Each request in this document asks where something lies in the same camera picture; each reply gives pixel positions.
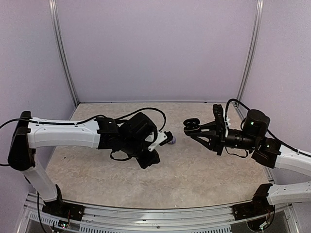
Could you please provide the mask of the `black earbud charging case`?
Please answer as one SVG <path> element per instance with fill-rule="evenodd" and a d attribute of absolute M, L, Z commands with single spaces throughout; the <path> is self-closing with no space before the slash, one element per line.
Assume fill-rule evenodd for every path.
<path fill-rule="evenodd" d="M 193 133 L 201 132 L 200 120 L 198 118 L 186 119 L 184 120 L 183 125 L 184 125 L 183 131 L 187 136 L 190 136 Z"/>

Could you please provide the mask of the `purple earbud charging case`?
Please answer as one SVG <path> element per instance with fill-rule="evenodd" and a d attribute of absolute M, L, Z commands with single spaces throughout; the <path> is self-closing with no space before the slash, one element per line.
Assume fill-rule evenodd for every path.
<path fill-rule="evenodd" d="M 170 142 L 168 142 L 169 145 L 175 144 L 176 143 L 176 138 L 173 137 Z"/>

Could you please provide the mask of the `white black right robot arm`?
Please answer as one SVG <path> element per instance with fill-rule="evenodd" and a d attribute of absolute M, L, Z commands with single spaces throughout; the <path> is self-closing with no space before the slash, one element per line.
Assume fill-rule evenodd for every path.
<path fill-rule="evenodd" d="M 263 112 L 249 110 L 241 130 L 229 128 L 221 105 L 213 106 L 213 114 L 214 121 L 206 124 L 201 124 L 197 118 L 185 120 L 184 133 L 217 155 L 228 148 L 241 149 L 264 167 L 286 169 L 310 176 L 311 154 L 286 146 L 276 138 L 266 137 L 270 118 Z M 248 210 L 252 215 L 258 216 L 267 206 L 310 200 L 310 182 L 286 185 L 267 183 L 256 190 Z"/>

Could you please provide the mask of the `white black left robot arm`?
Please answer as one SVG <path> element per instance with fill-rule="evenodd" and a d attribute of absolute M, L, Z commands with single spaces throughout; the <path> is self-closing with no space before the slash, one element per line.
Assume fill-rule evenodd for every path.
<path fill-rule="evenodd" d="M 41 147 L 87 147 L 122 151 L 127 159 L 135 158 L 142 169 L 159 163 L 156 147 L 167 139 L 165 133 L 143 113 L 126 121 L 94 116 L 84 121 L 57 121 L 32 117 L 24 111 L 14 130 L 8 165 L 20 171 L 58 216 L 68 211 L 60 188 L 54 184 L 35 158 Z"/>

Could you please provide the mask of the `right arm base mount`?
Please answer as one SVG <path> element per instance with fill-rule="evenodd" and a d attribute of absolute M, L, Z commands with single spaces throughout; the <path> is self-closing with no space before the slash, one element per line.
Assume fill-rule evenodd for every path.
<path fill-rule="evenodd" d="M 268 213 L 275 213 L 275 206 L 269 204 L 267 200 L 270 187 L 272 187 L 271 183 L 261 184 L 255 191 L 251 201 L 233 205 L 234 219 L 242 220 Z"/>

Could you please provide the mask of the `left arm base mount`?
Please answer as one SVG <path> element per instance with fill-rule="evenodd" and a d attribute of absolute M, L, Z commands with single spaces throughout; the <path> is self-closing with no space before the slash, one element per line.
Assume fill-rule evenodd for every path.
<path fill-rule="evenodd" d="M 56 184 L 57 197 L 53 201 L 43 201 L 42 211 L 44 213 L 66 218 L 67 220 L 82 221 L 85 206 L 63 201 L 62 193 Z"/>

